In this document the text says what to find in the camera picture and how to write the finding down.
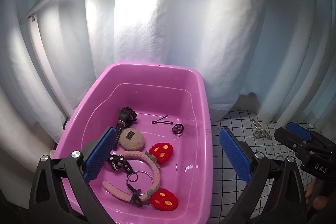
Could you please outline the gold pearl hair claw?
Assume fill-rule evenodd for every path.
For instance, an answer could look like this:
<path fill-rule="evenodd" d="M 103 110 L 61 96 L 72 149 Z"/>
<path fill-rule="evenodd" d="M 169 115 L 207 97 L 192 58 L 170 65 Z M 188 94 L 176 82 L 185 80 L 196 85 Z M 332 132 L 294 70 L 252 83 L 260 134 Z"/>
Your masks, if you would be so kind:
<path fill-rule="evenodd" d="M 266 129 L 260 124 L 259 121 L 257 121 L 256 119 L 252 119 L 252 123 L 255 127 L 254 130 L 254 137 L 256 139 L 261 139 L 261 138 L 266 138 L 268 140 L 271 139 L 270 134 L 266 131 Z"/>

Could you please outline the black printed ribbon keychain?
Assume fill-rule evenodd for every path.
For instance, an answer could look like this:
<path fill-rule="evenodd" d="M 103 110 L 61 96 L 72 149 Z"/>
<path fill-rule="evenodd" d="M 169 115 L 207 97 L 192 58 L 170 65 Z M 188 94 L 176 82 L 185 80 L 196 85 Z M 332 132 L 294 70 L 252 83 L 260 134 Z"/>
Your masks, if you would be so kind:
<path fill-rule="evenodd" d="M 127 174 L 128 181 L 136 182 L 138 180 L 138 174 L 133 170 L 131 164 L 123 155 L 109 155 L 106 162 L 110 165 L 113 171 L 123 169 Z"/>

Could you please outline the strawberry plush headband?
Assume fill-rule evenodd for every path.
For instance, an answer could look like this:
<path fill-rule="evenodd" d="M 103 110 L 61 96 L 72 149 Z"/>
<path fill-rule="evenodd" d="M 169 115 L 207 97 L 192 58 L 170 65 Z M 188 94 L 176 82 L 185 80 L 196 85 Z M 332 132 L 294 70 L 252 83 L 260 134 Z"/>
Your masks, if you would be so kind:
<path fill-rule="evenodd" d="M 173 155 L 173 146 L 170 143 L 157 143 L 149 151 L 124 151 L 116 155 L 123 155 L 128 162 L 139 160 L 147 164 L 151 171 L 151 188 L 146 192 L 134 188 L 126 179 L 126 187 L 129 193 L 123 192 L 108 181 L 102 182 L 102 187 L 117 199 L 128 202 L 136 207 L 151 204 L 160 211 L 173 211 L 178 207 L 179 201 L 171 191 L 161 187 L 160 165 L 167 163 Z"/>

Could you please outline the pink plastic basin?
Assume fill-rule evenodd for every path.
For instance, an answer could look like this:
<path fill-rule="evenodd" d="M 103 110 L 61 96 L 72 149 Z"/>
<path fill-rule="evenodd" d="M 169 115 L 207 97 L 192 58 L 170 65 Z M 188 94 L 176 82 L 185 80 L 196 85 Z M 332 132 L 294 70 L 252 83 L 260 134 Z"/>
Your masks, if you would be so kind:
<path fill-rule="evenodd" d="M 82 150 L 117 124 L 124 107 L 137 113 L 133 128 L 143 134 L 145 151 L 157 143 L 172 145 L 172 157 L 160 168 L 161 187 L 177 197 L 178 207 L 160 211 L 117 199 L 102 183 L 127 191 L 126 173 L 105 164 L 90 183 L 105 210 L 116 223 L 206 223 L 213 189 L 213 148 L 205 86 L 193 69 L 136 63 L 107 67 L 67 123 L 55 157 Z"/>

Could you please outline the white black grid cloth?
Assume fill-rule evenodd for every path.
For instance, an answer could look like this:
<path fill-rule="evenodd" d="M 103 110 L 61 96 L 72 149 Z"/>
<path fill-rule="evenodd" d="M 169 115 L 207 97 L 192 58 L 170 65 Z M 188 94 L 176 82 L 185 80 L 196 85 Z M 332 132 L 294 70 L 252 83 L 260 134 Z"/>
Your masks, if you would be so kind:
<path fill-rule="evenodd" d="M 247 143 L 252 151 L 262 152 L 269 159 L 284 160 L 286 156 L 294 156 L 292 150 L 275 140 L 274 132 L 278 128 L 276 122 L 269 124 L 260 122 L 271 138 L 258 139 L 255 137 L 254 121 L 261 121 L 256 113 L 247 110 L 233 110 L 220 121 L 212 123 L 214 184 L 208 223 L 220 223 L 224 219 L 246 185 L 246 181 L 240 178 L 250 180 L 251 176 L 247 171 L 248 160 L 244 158 L 242 152 L 238 152 L 236 145 L 232 143 L 227 134 L 224 134 L 224 139 L 229 141 L 229 144 L 222 148 L 220 130 L 228 128 L 236 139 Z"/>

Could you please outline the beige plush oval clip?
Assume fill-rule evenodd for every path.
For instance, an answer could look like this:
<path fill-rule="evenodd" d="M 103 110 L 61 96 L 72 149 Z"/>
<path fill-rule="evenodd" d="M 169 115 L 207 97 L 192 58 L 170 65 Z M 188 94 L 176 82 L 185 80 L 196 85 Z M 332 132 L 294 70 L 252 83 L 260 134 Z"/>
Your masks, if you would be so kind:
<path fill-rule="evenodd" d="M 120 135 L 119 143 L 126 151 L 141 151 L 145 146 L 145 138 L 136 128 L 126 128 Z"/>

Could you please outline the small dark round charm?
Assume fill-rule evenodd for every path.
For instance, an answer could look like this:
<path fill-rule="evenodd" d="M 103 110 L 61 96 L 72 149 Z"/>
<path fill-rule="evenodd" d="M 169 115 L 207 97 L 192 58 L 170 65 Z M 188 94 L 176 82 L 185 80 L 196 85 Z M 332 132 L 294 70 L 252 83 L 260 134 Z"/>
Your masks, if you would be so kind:
<path fill-rule="evenodd" d="M 173 132 L 173 134 L 175 136 L 181 136 L 184 132 L 184 125 L 181 123 L 177 123 L 173 126 L 173 128 L 171 129 L 171 131 Z"/>

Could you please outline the black hair pin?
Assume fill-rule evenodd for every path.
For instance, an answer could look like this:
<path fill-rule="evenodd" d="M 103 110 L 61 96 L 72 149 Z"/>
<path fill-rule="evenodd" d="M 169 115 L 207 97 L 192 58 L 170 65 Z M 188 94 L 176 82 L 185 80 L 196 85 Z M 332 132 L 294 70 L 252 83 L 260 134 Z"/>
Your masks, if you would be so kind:
<path fill-rule="evenodd" d="M 166 118 L 168 118 L 168 115 L 165 115 L 155 121 L 151 121 L 151 124 L 173 124 L 172 121 L 168 121 Z"/>

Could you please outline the black wrist watch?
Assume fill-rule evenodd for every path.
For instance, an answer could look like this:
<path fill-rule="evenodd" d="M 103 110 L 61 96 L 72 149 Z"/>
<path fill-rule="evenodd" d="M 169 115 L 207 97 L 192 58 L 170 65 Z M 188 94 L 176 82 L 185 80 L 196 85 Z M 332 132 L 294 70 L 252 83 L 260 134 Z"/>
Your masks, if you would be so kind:
<path fill-rule="evenodd" d="M 130 128 L 134 122 L 137 120 L 137 113 L 130 107 L 124 107 L 120 111 L 119 118 L 117 120 L 116 130 L 117 140 L 113 147 L 113 150 L 116 151 L 118 146 L 118 141 L 120 140 L 121 133 L 124 129 Z"/>

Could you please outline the white sheer curtain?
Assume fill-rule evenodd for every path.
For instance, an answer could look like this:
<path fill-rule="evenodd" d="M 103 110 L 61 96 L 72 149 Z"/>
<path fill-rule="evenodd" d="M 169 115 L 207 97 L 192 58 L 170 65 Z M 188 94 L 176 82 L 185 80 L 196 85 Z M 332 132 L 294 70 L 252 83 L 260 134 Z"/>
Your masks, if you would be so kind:
<path fill-rule="evenodd" d="M 1 0 L 1 191 L 27 207 L 39 156 L 111 64 L 195 69 L 213 121 L 252 110 L 335 138 L 335 0 Z"/>

